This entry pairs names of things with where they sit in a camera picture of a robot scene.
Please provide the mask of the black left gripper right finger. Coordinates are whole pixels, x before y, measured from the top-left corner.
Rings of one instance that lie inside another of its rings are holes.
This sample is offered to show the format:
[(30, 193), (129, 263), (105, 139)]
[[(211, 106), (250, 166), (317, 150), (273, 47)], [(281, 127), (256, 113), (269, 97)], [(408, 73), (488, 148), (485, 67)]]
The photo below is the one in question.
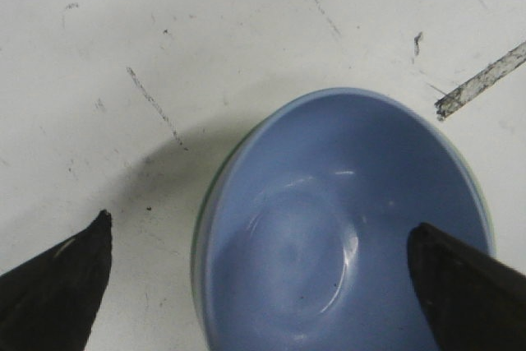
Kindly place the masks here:
[(523, 350), (525, 276), (427, 223), (407, 240), (410, 279), (441, 350)]

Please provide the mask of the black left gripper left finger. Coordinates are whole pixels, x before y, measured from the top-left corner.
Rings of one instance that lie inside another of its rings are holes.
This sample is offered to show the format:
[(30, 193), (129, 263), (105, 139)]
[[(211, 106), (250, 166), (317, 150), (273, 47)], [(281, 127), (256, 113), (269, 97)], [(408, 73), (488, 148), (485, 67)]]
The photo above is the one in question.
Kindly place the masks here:
[(1, 276), (3, 350), (83, 350), (108, 286), (112, 216)]

